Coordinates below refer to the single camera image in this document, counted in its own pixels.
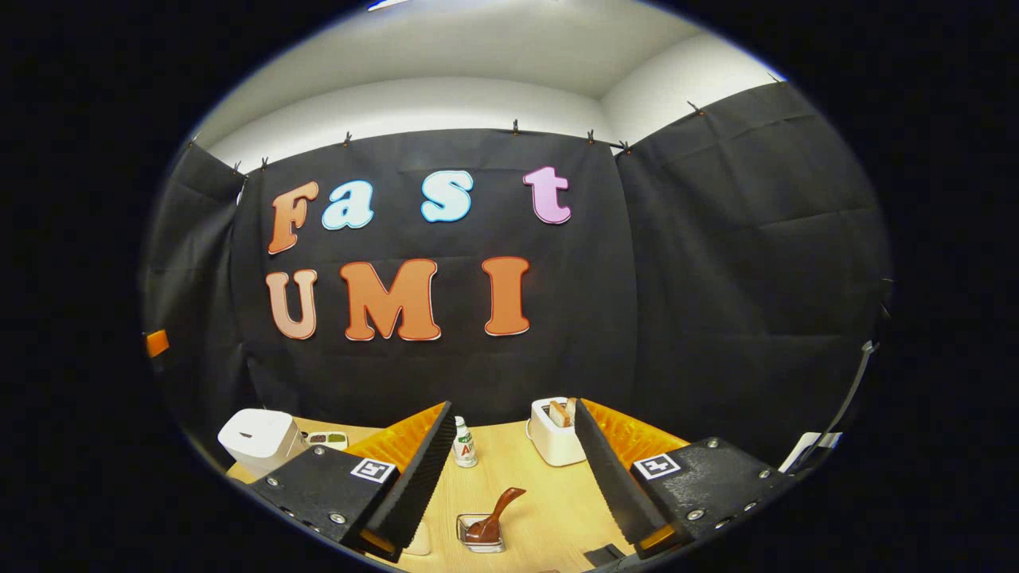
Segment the sauce bottle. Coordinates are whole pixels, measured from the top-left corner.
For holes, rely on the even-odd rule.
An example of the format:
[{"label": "sauce bottle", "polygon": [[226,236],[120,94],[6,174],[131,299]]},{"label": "sauce bottle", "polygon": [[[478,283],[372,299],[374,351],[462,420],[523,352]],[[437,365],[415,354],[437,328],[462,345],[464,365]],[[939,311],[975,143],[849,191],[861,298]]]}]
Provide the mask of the sauce bottle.
[{"label": "sauce bottle", "polygon": [[471,430],[464,423],[464,418],[455,416],[457,437],[452,440],[452,456],[457,465],[462,468],[471,468],[478,464],[478,454],[474,450],[474,436]]}]

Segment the orange foam pad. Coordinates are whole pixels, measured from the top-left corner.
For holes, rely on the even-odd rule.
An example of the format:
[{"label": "orange foam pad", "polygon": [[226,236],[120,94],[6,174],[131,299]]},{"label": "orange foam pad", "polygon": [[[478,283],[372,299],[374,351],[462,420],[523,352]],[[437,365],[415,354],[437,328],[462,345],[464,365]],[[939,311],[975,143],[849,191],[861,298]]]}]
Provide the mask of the orange foam pad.
[{"label": "orange foam pad", "polygon": [[145,346],[149,349],[149,357],[155,358],[170,348],[170,342],[166,338],[166,330],[153,332],[145,337]]},{"label": "orange foam pad", "polygon": [[598,428],[604,434],[615,457],[628,470],[637,460],[644,460],[690,446],[689,441],[623,412],[587,399],[582,400],[587,411],[591,413],[591,417],[597,422]]},{"label": "orange foam pad", "polygon": [[421,447],[421,442],[428,435],[428,430],[432,429],[432,424],[442,413],[445,403],[437,404],[428,410],[423,410],[417,414],[400,420],[395,424],[362,439],[351,446],[344,452],[371,458],[380,462],[395,464],[400,473],[407,471],[407,465],[414,459],[414,455]]}]

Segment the black backdrop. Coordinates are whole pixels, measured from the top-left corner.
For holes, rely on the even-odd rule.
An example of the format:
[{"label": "black backdrop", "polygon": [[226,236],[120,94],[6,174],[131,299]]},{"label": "black backdrop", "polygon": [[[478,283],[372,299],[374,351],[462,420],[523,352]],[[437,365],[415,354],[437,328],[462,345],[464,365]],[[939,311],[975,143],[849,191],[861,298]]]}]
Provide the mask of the black backdrop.
[{"label": "black backdrop", "polygon": [[[215,430],[238,407],[382,426],[450,400],[480,425],[523,419],[531,401],[559,395],[686,439],[720,435],[777,465],[839,410],[891,274],[866,176],[786,84],[706,106],[614,158],[605,144],[550,134],[399,134],[252,171],[239,207],[244,177],[214,163],[192,146],[166,187],[146,328],[167,328],[160,364],[171,405],[224,465]],[[522,180],[546,165],[570,181],[558,193],[572,209],[562,224],[535,215]],[[430,223],[421,184],[442,169],[471,173],[471,209]],[[330,191],[355,179],[372,184],[374,218],[325,229]],[[269,255],[273,200],[311,180],[319,196],[297,245]],[[530,262],[531,327],[520,335],[483,329],[491,295],[481,262],[497,256]],[[415,258],[438,264],[441,337],[346,340],[340,267],[372,263],[388,288]],[[306,268],[318,273],[317,330],[298,341],[274,325],[265,276]],[[287,307],[298,319],[292,281]]]},{"label": "black backdrop", "polygon": [[733,95],[618,156],[634,232],[640,417],[779,465],[823,431],[891,278],[873,190],[788,84]]},{"label": "black backdrop", "polygon": [[[550,165],[569,180],[559,204],[562,224],[534,213],[525,174]],[[430,173],[466,170],[474,179],[462,219],[422,217],[422,181]],[[354,179],[373,188],[372,220],[361,228],[328,230],[322,213],[331,190]],[[269,255],[280,194],[309,180],[297,244]],[[263,404],[299,416],[385,426],[443,400],[469,424],[528,416],[547,396],[578,395],[630,406],[637,312],[630,223],[608,146],[555,135],[485,129],[400,134],[335,145],[271,163],[250,174],[231,243],[231,290],[255,388]],[[530,329],[490,336],[489,277],[481,263],[523,257],[523,311]],[[352,342],[344,264],[373,265],[387,289],[409,259],[438,265],[431,280],[436,341],[409,342],[395,333]],[[284,336],[269,312],[265,276],[310,268],[317,329],[308,340]],[[296,284],[287,307],[300,316]]]}]

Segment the brown spatula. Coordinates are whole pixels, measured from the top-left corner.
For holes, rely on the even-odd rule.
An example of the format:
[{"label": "brown spatula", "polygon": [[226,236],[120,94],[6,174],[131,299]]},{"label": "brown spatula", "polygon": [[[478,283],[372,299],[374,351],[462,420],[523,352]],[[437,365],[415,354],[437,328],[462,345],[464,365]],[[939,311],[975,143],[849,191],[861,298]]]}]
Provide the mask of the brown spatula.
[{"label": "brown spatula", "polygon": [[497,543],[499,540],[499,516],[502,515],[502,510],[506,509],[509,502],[526,492],[527,489],[521,489],[520,487],[511,487],[503,491],[499,496],[499,501],[495,502],[495,509],[492,510],[492,515],[471,525],[467,529],[465,540],[469,543]]}]

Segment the peach letter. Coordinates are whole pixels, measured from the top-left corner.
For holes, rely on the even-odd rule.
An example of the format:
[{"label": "peach letter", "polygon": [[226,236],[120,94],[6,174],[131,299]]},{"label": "peach letter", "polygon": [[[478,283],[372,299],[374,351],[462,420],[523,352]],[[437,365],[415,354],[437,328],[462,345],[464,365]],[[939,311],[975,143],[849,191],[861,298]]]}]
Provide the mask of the peach letter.
[{"label": "peach letter", "polygon": [[293,273],[293,281],[298,283],[298,291],[301,293],[301,322],[294,322],[286,310],[286,283],[289,277],[285,272],[271,272],[266,275],[265,283],[269,285],[272,319],[280,332],[298,341],[309,338],[315,333],[315,293],[312,291],[312,284],[317,279],[318,273],[311,269]]},{"label": "peach letter", "polygon": [[485,332],[492,336],[523,334],[531,327],[524,318],[521,277],[531,267],[520,257],[495,257],[481,263],[492,283],[492,318]]},{"label": "peach letter", "polygon": [[371,263],[350,263],[339,269],[346,281],[351,300],[351,326],[346,337],[370,341],[375,330],[368,325],[368,315],[382,333],[392,335],[396,318],[404,312],[399,337],[405,341],[434,341],[442,330],[432,319],[432,276],[439,266],[428,259],[412,259],[396,271],[392,288],[386,291]]},{"label": "peach letter", "polygon": [[298,244],[298,236],[290,230],[290,223],[293,223],[293,228],[301,228],[301,225],[305,224],[308,201],[314,201],[316,197],[318,197],[318,184],[311,181],[280,195],[272,202],[276,216],[272,222],[270,255],[282,253]]}]

